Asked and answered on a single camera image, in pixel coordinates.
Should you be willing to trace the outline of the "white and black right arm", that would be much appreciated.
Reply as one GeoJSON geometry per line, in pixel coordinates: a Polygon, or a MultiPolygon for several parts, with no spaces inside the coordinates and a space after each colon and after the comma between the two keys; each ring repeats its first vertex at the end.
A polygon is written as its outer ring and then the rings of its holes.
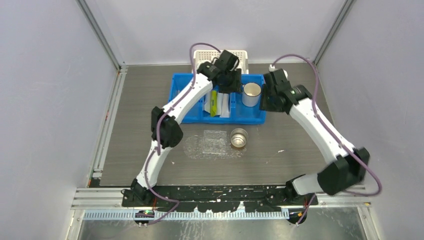
{"type": "Polygon", "coordinates": [[[323,192],[332,196],[360,183],[366,169],[356,158],[367,165],[369,152],[345,140],[319,108],[313,107],[311,93],[303,85],[291,86],[285,70],[271,66],[263,77],[259,108],[291,116],[304,128],[326,162],[322,171],[303,174],[285,183],[287,202],[299,205],[307,194],[323,192]]]}

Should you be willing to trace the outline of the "small metal cup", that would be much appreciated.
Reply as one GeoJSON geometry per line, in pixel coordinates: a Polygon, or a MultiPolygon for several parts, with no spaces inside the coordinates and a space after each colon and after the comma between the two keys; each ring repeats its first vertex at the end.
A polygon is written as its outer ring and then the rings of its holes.
{"type": "Polygon", "coordinates": [[[243,128],[236,128],[230,133],[230,143],[234,148],[242,149],[246,146],[249,135],[243,128]]]}

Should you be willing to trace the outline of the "white enamel mug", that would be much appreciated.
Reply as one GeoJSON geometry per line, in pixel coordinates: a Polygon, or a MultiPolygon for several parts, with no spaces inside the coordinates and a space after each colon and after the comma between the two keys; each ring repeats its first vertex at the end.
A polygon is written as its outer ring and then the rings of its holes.
{"type": "Polygon", "coordinates": [[[243,85],[242,88],[242,103],[246,107],[254,107],[258,104],[262,88],[259,84],[249,82],[243,85]]]}

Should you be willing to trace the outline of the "clear square textured holder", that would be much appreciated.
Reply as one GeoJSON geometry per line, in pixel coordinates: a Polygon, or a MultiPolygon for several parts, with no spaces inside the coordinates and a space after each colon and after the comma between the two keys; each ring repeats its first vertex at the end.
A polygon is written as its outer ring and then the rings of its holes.
{"type": "Polygon", "coordinates": [[[227,132],[220,130],[204,130],[201,150],[206,155],[223,156],[227,154],[227,132]]]}

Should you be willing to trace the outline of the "clear oval textured tray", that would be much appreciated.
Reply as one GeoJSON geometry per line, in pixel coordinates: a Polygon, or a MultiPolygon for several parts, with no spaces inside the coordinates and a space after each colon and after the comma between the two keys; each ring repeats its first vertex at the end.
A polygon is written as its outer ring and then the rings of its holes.
{"type": "Polygon", "coordinates": [[[191,159],[232,159],[240,158],[246,148],[234,148],[226,131],[204,130],[203,134],[188,137],[184,153],[191,159]]]}

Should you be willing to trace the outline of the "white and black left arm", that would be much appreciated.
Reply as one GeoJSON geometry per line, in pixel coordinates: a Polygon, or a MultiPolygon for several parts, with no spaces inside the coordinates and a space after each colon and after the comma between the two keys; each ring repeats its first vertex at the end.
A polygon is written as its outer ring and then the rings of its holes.
{"type": "Polygon", "coordinates": [[[180,124],[189,110],[213,88],[225,94],[241,91],[239,58],[222,50],[211,61],[196,66],[187,85],[163,107],[151,111],[151,145],[142,170],[131,183],[134,200],[141,207],[148,207],[155,197],[153,187],[169,152],[182,140],[180,124]]]}

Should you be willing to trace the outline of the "yellow green toothpaste tube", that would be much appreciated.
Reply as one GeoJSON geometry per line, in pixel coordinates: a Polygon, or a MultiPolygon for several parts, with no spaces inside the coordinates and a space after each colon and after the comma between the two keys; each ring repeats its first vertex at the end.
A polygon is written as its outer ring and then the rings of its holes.
{"type": "Polygon", "coordinates": [[[209,101],[209,112],[211,117],[215,117],[217,115],[218,109],[218,92],[212,90],[210,92],[210,101],[209,101]]]}

